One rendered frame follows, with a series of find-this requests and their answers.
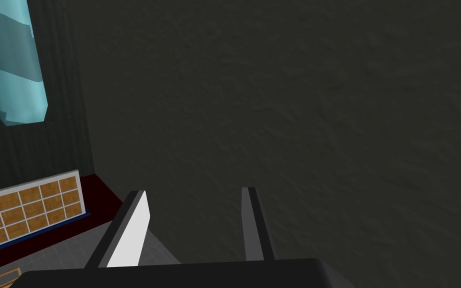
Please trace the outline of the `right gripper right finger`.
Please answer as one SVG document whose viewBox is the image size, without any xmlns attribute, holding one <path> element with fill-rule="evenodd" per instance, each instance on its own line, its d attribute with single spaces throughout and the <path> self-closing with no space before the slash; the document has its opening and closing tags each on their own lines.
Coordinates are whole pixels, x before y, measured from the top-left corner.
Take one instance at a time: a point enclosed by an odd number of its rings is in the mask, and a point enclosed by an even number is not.
<svg viewBox="0 0 461 288">
<path fill-rule="evenodd" d="M 241 222 L 247 261 L 273 261 L 275 249 L 269 226 L 255 187 L 241 189 Z"/>
</svg>

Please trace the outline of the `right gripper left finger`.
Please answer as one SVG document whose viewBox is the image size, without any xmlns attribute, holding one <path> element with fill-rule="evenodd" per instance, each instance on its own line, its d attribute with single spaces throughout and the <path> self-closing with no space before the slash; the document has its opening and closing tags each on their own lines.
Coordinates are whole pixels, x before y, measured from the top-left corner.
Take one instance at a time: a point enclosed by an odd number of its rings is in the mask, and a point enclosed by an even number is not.
<svg viewBox="0 0 461 288">
<path fill-rule="evenodd" d="M 85 268 L 137 266 L 150 218 L 146 192 L 144 190 L 129 192 L 91 254 Z"/>
</svg>

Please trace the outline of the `white shelf with wooden compartments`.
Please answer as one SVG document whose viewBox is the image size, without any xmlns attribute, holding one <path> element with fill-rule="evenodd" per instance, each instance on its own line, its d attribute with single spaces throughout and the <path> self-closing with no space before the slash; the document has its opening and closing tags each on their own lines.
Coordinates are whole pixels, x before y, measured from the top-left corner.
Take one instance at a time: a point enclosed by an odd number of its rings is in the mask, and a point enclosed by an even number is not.
<svg viewBox="0 0 461 288">
<path fill-rule="evenodd" d="M 87 214 L 78 170 L 0 189 L 0 248 Z"/>
</svg>

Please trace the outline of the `light blue curtain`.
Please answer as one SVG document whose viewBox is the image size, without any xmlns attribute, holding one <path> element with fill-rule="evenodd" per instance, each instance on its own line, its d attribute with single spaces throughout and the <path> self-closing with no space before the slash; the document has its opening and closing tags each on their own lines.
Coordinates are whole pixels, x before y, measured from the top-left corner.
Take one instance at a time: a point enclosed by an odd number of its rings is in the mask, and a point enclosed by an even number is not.
<svg viewBox="0 0 461 288">
<path fill-rule="evenodd" d="M 48 101 L 27 0 L 0 0 L 0 120 L 40 123 Z"/>
</svg>

